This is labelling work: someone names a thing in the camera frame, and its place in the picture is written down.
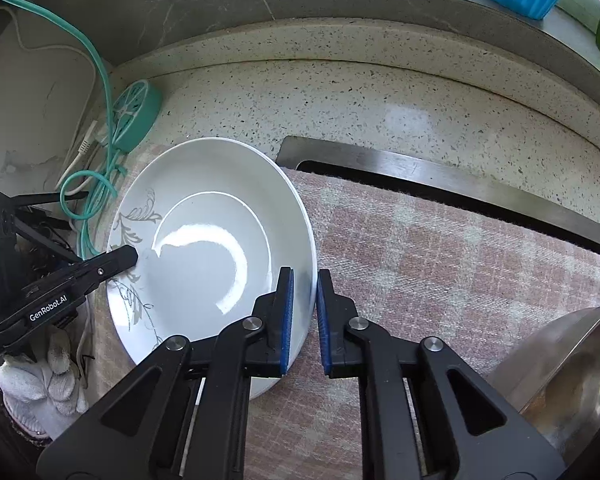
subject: stainless steel bowl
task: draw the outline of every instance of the stainless steel bowl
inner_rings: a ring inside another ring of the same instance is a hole
[[[535,332],[488,381],[572,463],[600,428],[600,306]]]

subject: work glove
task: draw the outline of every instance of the work glove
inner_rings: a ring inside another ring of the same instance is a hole
[[[0,366],[4,405],[32,438],[56,439],[88,409],[67,332],[49,326],[31,343],[36,361],[5,355]]]

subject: white cable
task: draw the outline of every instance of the white cable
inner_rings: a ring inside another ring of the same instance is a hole
[[[93,333],[93,328],[92,328],[92,319],[91,317],[93,316],[93,309],[91,307],[91,299],[93,299],[93,295],[95,293],[92,292],[91,294],[88,294],[86,297],[86,300],[84,302],[84,308],[86,310],[86,318],[84,320],[84,328],[82,329],[82,335],[80,336],[80,342],[78,343],[78,348],[75,350],[75,360],[77,362],[78,365],[78,370],[80,370],[80,382],[82,383],[82,387],[86,388],[89,384],[88,384],[88,380],[87,380],[87,370],[85,367],[82,366],[83,364],[83,360],[82,360],[82,350],[84,348],[84,344],[87,341],[87,337],[90,336]]]
[[[80,143],[77,155],[75,155],[75,158],[72,161],[72,163],[69,164],[66,170],[64,170],[64,173],[58,179],[58,182],[56,183],[56,187],[54,189],[58,189],[60,186],[62,186],[62,183],[72,172],[73,168],[75,168],[78,165],[80,159],[87,154],[91,145],[93,144],[93,131],[96,129],[96,126],[98,126],[98,121],[91,121],[90,126],[87,128],[87,132],[84,134],[84,139]]]
[[[98,169],[97,169],[97,170],[95,170],[95,171],[97,171],[97,172],[100,172],[100,171],[102,171],[102,169],[103,169],[103,168],[104,168],[104,162],[103,162],[103,163],[101,163],[101,164],[98,166]],[[92,180],[93,180],[93,177],[92,177],[92,176],[88,176],[88,177],[87,177],[87,178],[84,180],[84,182],[80,184],[80,186],[76,187],[75,189],[72,189],[71,191],[67,191],[67,192],[65,192],[64,194],[65,194],[66,196],[75,195],[75,194],[76,194],[76,193],[78,193],[79,191],[82,191],[82,190],[83,190],[83,189],[84,189],[84,188],[87,186],[87,184],[88,184],[88,183],[90,183]]]
[[[91,57],[88,56],[88,54],[85,54],[79,48],[75,48],[74,46],[71,46],[71,45],[52,44],[52,45],[43,45],[43,46],[34,46],[34,47],[25,46],[24,43],[22,43],[22,37],[20,35],[20,24],[18,23],[18,17],[16,15],[16,13],[14,12],[14,10],[11,9],[11,7],[7,7],[7,6],[0,6],[0,10],[4,10],[5,12],[8,12],[11,15],[11,19],[13,20],[13,25],[16,29],[16,37],[18,38],[18,44],[20,45],[20,48],[22,50],[24,50],[25,52],[35,52],[38,50],[51,50],[51,49],[70,50],[71,52],[75,52],[76,54],[79,54],[84,59],[86,59],[89,62],[89,65],[91,66],[91,70],[93,71],[93,77],[92,77],[92,81],[91,81],[91,87],[89,90],[89,94],[87,95],[87,98],[84,101],[84,105],[82,106],[82,111],[80,112],[80,116],[78,117],[78,121],[75,125],[74,136],[72,137],[71,144],[69,145],[69,150],[66,152],[66,156],[64,157],[64,161],[62,162],[62,166],[60,168],[60,171],[62,171],[68,164],[69,158],[71,157],[71,154],[74,150],[75,141],[78,138],[78,133],[80,132],[80,125],[82,124],[82,120],[84,119],[84,115],[87,111],[87,106],[91,99],[91,94],[93,94],[93,89],[95,88],[95,85],[96,85],[96,78],[97,78],[96,67],[95,67],[93,61],[91,60]]]

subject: dish towel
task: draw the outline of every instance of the dish towel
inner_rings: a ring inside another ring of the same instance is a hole
[[[141,155],[126,182],[164,149]],[[600,256],[589,251],[413,196],[285,172],[311,220],[318,267],[331,270],[337,293],[392,335],[441,337],[483,376],[534,330],[600,305]],[[101,396],[133,363],[104,287],[94,310],[90,381]],[[353,480],[362,477],[361,459],[357,382],[324,376],[314,319],[289,374],[250,403],[244,477]]]

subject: teal hose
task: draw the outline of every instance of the teal hose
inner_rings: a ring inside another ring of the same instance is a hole
[[[75,28],[71,23],[63,20],[60,16],[52,13],[50,10],[47,10],[43,7],[37,6],[36,4],[32,4],[26,0],[2,0],[8,4],[11,4],[15,7],[19,7],[24,10],[28,10],[29,12],[33,12],[43,18],[46,18],[52,23],[55,23],[58,27],[67,31],[69,34],[77,38],[87,49],[91,57],[93,58],[93,62],[98,69],[98,73],[102,78],[102,84],[104,86],[104,99],[107,107],[107,128],[109,130],[108,133],[108,143],[107,143],[107,163],[105,165],[102,173],[97,173],[95,171],[77,171],[71,175],[69,175],[64,182],[62,183],[62,187],[60,189],[60,207],[62,211],[69,216],[70,218],[82,221],[80,226],[79,234],[78,234],[78,244],[77,244],[77,254],[83,260],[91,256],[95,256],[99,254],[99,252],[93,247],[91,243],[91,239],[89,238],[89,220],[96,216],[101,209],[107,203],[107,200],[110,195],[116,196],[117,192],[115,187],[112,184],[112,179],[114,177],[115,172],[125,173],[124,169],[118,165],[118,157],[120,156],[120,150],[114,150],[113,145],[115,142],[114,135],[114,125],[113,125],[113,106],[111,99],[111,86],[109,84],[109,76],[107,75],[107,70],[104,67],[102,59],[98,54],[98,51],[93,46],[93,43],[89,41],[83,33],[80,32],[77,28]],[[72,212],[66,203],[65,192],[67,190],[67,184],[73,180],[74,178],[78,178],[80,176],[92,176],[95,179],[93,186],[89,192],[89,196],[84,204],[84,208],[82,210],[82,214],[76,214]]]

